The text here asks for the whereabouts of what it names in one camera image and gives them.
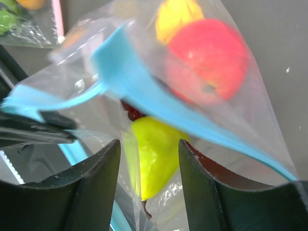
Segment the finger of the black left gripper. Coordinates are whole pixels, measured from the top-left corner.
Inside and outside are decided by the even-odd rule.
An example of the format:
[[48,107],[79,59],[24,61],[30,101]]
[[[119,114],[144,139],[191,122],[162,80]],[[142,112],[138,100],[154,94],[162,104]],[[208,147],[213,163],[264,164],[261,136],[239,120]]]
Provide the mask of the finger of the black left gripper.
[[40,112],[46,122],[0,113],[0,148],[10,149],[31,144],[71,144],[77,138],[69,132],[77,124],[57,112]]

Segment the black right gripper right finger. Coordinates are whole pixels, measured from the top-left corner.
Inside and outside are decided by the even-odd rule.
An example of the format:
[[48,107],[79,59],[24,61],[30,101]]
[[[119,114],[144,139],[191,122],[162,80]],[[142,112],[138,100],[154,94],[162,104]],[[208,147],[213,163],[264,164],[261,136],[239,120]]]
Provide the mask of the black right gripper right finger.
[[269,186],[240,176],[179,142],[180,173],[192,231],[305,231],[308,183]]

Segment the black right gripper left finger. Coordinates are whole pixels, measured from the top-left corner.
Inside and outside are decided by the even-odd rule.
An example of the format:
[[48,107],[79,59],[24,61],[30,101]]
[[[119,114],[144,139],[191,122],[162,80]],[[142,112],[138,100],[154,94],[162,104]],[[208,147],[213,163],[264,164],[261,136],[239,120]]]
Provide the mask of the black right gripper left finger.
[[2,231],[109,230],[120,164],[119,140],[35,183],[0,182]]

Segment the fake green pear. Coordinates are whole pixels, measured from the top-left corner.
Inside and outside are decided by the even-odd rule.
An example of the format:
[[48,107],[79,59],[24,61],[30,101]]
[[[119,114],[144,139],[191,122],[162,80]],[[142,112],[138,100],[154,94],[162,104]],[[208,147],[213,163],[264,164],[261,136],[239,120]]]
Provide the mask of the fake green pear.
[[141,175],[141,199],[155,197],[179,168],[179,141],[189,135],[150,116],[132,122],[137,138]]

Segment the clear zip bag blue seal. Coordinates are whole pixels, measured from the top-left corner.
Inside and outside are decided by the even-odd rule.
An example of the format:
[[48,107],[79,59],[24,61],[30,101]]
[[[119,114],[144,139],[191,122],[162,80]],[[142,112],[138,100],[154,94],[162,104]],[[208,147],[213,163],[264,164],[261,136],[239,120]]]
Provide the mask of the clear zip bag blue seal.
[[[196,0],[204,19],[238,28],[219,0]],[[134,201],[137,230],[186,231],[189,228],[180,170],[150,199],[153,221],[141,217],[140,160],[137,138],[124,117],[124,100],[145,114],[190,135],[216,160],[260,182],[296,180],[257,63],[249,66],[240,90],[216,104],[188,103],[170,89],[168,44],[156,37],[162,0],[115,0],[79,21],[62,46],[49,55],[52,64],[19,83],[1,105],[3,111],[38,121],[40,112],[61,112],[80,121],[79,141],[61,145],[70,163],[86,157],[111,137],[122,141],[118,182]]]

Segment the fake red apple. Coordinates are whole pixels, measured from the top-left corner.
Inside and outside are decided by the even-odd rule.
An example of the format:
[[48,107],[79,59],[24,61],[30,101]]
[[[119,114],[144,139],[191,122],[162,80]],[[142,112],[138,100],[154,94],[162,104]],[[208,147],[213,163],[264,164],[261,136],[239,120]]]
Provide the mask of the fake red apple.
[[249,51],[241,34],[210,18],[184,26],[169,42],[166,76],[171,91],[183,101],[216,104],[230,100],[242,87]]

